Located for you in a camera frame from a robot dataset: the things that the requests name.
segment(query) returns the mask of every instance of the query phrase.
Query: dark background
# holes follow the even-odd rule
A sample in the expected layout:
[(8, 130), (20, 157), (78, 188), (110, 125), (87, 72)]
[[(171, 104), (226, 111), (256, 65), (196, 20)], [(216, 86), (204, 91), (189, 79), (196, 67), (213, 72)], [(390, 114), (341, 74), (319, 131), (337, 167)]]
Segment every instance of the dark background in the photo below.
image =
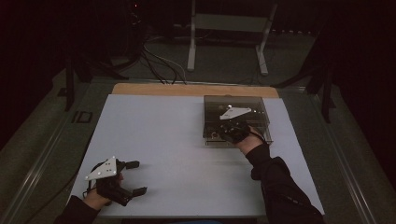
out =
[[(144, 23), (159, 34), (172, 37), (173, 24), (190, 22), (190, 2), (143, 1), (135, 9)], [(210, 12), (221, 6), (224, 13), (258, 15), (237, 1), (198, 7)], [(2, 148), (52, 87), (51, 79), (64, 69), (64, 41), (73, 34), (81, 50), (105, 61), (120, 54), (117, 36), (123, 27), (117, 20), (125, 2), (113, 1), (13, 1), (0, 6), (2, 53), (1, 139)], [(314, 35), (314, 45), (325, 60), (334, 63), (333, 83), (361, 126), (373, 152), (395, 187), (396, 147), (393, 83), (396, 69), (396, 17), (386, 1), (284, 1), (279, 3), (273, 28)], [(315, 60), (310, 54), (307, 60)]]

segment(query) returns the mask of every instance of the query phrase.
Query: dark floor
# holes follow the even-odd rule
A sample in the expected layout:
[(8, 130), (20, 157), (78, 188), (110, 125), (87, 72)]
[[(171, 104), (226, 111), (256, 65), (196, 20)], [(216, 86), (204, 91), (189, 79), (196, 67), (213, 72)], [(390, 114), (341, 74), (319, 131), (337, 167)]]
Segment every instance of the dark floor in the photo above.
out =
[[(271, 35), (264, 51), (269, 70), (267, 77), (258, 73), (251, 43), (216, 46), (200, 42), (195, 71), (185, 71), (185, 77), (189, 84), (273, 85), (298, 73), (313, 42), (314, 38), (306, 35)], [(171, 43), (159, 38), (149, 41), (147, 48), (186, 69), (187, 38), (177, 38)], [(174, 67), (183, 74), (178, 65)], [(173, 74), (168, 68), (156, 65), (156, 69), (167, 79), (172, 79)], [(129, 77), (130, 82), (155, 81), (142, 63), (121, 74)], [(304, 92), (308, 80), (305, 78), (278, 91), (317, 186), (326, 221), (348, 224), (394, 222), (396, 194), (339, 90), (335, 86), (332, 88), (335, 108), (330, 111), (332, 123), (327, 124), (319, 113), (319, 97)], [(65, 99), (57, 96), (59, 89), (64, 87), (64, 72), (54, 79), (53, 90), (0, 152), (0, 169), (3, 171), (0, 175), (1, 223), (23, 223), (53, 195), (57, 197), (29, 223), (51, 223), (62, 212), (73, 179), (71, 183), (68, 181), (78, 169), (106, 97), (115, 83), (117, 80), (97, 76), (89, 84), (77, 84), (77, 100), (70, 112), (64, 112)], [(92, 122), (72, 122), (76, 111), (92, 112)], [(262, 218), (223, 221), (253, 223), (252, 220), (265, 222)], [(133, 223), (160, 221), (163, 223), (158, 219), (137, 219)], [(121, 223), (121, 219), (99, 217), (95, 223)]]

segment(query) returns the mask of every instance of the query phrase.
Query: wooden board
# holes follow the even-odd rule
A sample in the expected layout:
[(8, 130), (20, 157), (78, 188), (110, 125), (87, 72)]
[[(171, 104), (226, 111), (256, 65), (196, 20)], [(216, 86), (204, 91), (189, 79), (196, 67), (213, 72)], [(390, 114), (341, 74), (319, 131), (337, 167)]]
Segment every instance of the wooden board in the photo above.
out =
[(169, 96), (232, 95), (279, 98), (276, 89), (272, 87), (242, 87), (219, 85), (163, 85), (119, 83), (115, 85), (112, 94)]

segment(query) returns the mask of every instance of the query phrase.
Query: table leg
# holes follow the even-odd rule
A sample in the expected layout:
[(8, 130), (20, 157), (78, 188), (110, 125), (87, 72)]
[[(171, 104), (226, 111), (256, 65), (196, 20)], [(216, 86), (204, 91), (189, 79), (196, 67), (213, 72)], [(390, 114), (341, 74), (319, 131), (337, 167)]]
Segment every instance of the table leg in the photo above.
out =
[(187, 70), (189, 72), (194, 71), (195, 66), (195, 0), (191, 1), (191, 37), (190, 37), (190, 50), (189, 60), (187, 62)]
[(257, 53), (257, 59), (259, 60), (260, 73), (263, 76), (268, 76), (267, 63), (265, 61), (263, 52), (264, 52), (265, 44), (268, 39), (268, 35), (270, 34), (271, 31), (271, 26), (274, 20), (276, 8), (277, 8), (277, 4), (273, 4), (271, 8), (271, 13), (268, 17), (267, 22), (265, 23), (264, 30), (262, 32), (262, 42), (260, 43), (260, 45), (256, 46), (256, 53)]

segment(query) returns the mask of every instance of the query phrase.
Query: hand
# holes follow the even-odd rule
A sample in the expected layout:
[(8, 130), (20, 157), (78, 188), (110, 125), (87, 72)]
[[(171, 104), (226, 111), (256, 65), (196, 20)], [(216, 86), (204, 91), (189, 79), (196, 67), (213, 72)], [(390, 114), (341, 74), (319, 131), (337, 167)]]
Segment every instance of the hand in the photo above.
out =
[[(254, 128), (252, 128), (250, 126), (249, 126), (249, 128), (250, 128), (251, 132), (261, 135)], [(251, 149), (253, 149), (261, 144), (262, 144), (262, 140), (258, 136), (254, 135), (254, 134), (250, 134), (244, 140), (235, 144), (235, 146), (238, 147), (244, 155), (247, 155)]]
[[(123, 180), (123, 176), (122, 176), (122, 173), (120, 173), (120, 176), (119, 176), (120, 184), (121, 184), (122, 180)], [(107, 203), (111, 202), (111, 200), (109, 200), (108, 198), (105, 198), (105, 197), (102, 197), (101, 195), (99, 195), (96, 189), (90, 190), (90, 192), (88, 192), (87, 196), (82, 201), (85, 204), (87, 204), (89, 207), (91, 207), (95, 210), (100, 210)]]

